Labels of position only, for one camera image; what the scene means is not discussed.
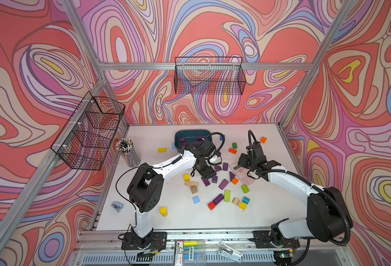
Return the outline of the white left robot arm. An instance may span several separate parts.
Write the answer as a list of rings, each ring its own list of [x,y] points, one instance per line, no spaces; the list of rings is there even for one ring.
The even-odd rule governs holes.
[[[220,148],[205,138],[197,146],[186,146],[182,151],[158,164],[147,163],[139,166],[128,188],[130,202],[136,208],[136,225],[132,233],[139,239],[145,239],[153,231],[151,210],[158,205],[166,181],[177,174],[192,170],[200,174],[202,180],[214,176],[214,166],[221,157]]]

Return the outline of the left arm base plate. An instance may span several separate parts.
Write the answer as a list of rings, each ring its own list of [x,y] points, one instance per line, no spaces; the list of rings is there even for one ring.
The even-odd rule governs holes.
[[[161,251],[166,248],[167,232],[150,232],[145,237],[137,236],[135,232],[127,232],[118,236],[122,241],[122,250],[156,250]]]

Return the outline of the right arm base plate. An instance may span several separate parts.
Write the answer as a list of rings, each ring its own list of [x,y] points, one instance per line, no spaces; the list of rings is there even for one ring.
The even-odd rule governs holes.
[[[297,249],[300,247],[300,242],[296,238],[284,238],[279,231],[254,231],[253,238],[249,241],[254,242],[256,248],[292,248]]]

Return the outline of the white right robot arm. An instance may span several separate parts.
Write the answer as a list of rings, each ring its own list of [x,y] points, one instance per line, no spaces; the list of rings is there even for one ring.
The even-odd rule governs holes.
[[[315,185],[277,161],[267,160],[258,141],[250,141],[238,165],[254,173],[253,179],[283,188],[306,206],[305,216],[285,218],[271,226],[271,244],[281,246],[292,238],[317,239],[337,246],[349,243],[353,221],[339,189]]]

